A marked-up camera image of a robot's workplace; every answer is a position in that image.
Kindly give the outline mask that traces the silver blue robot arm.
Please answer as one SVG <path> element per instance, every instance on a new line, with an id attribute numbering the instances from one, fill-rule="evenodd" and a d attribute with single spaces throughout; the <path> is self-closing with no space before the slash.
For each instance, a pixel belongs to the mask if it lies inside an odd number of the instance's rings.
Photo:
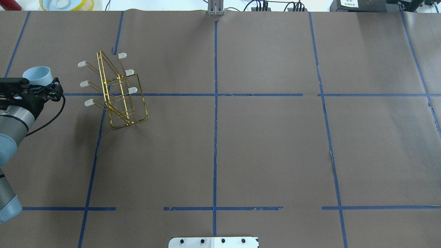
<path id="1" fill-rule="evenodd" d="M 31 84 L 25 77 L 2 77 L 0 94 L 0 164 L 3 166 L 15 156 L 25 137 L 50 125 L 61 115 L 66 99 L 57 77 L 40 84 Z M 46 124 L 30 131 L 48 101 L 62 101 L 59 112 Z"/>

